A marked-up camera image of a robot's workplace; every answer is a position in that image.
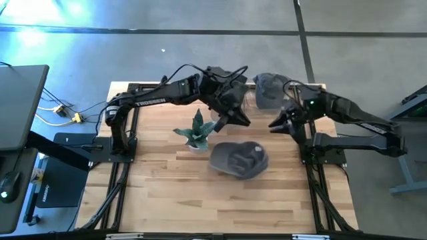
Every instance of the black desk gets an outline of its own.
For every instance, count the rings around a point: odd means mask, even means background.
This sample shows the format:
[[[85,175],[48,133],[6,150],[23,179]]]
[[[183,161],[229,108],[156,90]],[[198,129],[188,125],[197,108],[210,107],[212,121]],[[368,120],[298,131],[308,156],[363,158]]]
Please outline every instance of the black desk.
[[[16,170],[21,172],[21,182],[19,184],[20,192],[16,200],[8,204],[0,203],[0,234],[12,233],[16,229],[37,153],[35,148],[29,148],[23,149],[21,156],[19,156],[18,151],[1,154],[3,159],[0,160],[0,176],[11,171],[17,160]]]
[[[0,151],[24,147],[49,66],[0,67]]]
[[[13,170],[22,152],[16,168],[22,177],[19,196],[12,203],[0,202],[0,233],[16,228],[37,151],[79,170],[89,170],[89,159],[84,155],[30,131],[48,71],[47,65],[0,67],[0,177]],[[26,223],[33,218],[33,199],[31,196],[26,210]]]

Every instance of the potted plant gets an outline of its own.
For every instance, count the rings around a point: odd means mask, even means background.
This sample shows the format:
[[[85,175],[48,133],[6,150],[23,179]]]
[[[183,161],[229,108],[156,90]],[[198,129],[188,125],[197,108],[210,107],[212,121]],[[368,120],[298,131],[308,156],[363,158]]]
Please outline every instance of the potted plant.
[[[207,136],[214,130],[216,122],[203,123],[203,116],[200,109],[197,110],[193,118],[191,129],[174,129],[178,135],[187,137],[189,150],[193,153],[203,153],[207,151]]]

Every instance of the gray cap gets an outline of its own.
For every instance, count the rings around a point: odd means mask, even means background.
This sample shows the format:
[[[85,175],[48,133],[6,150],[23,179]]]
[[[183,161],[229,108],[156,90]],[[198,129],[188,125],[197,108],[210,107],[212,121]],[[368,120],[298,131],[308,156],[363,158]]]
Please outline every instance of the gray cap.
[[[268,156],[256,142],[218,143],[212,150],[209,164],[238,179],[251,179],[267,168]]]
[[[285,96],[283,84],[290,78],[274,73],[260,73],[253,80],[256,84],[255,100],[258,109],[279,109]]]

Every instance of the plant pot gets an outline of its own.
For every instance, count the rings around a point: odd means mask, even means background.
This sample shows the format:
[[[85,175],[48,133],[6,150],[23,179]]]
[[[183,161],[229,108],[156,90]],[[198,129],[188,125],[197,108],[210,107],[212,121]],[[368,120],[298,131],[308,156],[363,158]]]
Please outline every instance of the plant pot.
[[[208,149],[200,149],[198,147],[193,147],[191,145],[188,145],[188,148],[189,148],[189,151],[191,151],[192,153],[197,153],[197,154],[204,153],[208,150]]]

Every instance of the cap brim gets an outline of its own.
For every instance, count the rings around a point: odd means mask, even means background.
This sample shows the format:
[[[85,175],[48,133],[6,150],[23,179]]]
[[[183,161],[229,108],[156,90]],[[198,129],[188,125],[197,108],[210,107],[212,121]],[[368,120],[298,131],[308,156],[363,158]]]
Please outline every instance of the cap brim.
[[[228,157],[230,156],[230,153],[235,151],[236,147],[239,145],[239,143],[218,143],[215,145],[209,158],[209,164],[211,167],[218,171],[235,175],[236,172],[234,172],[228,166]]]

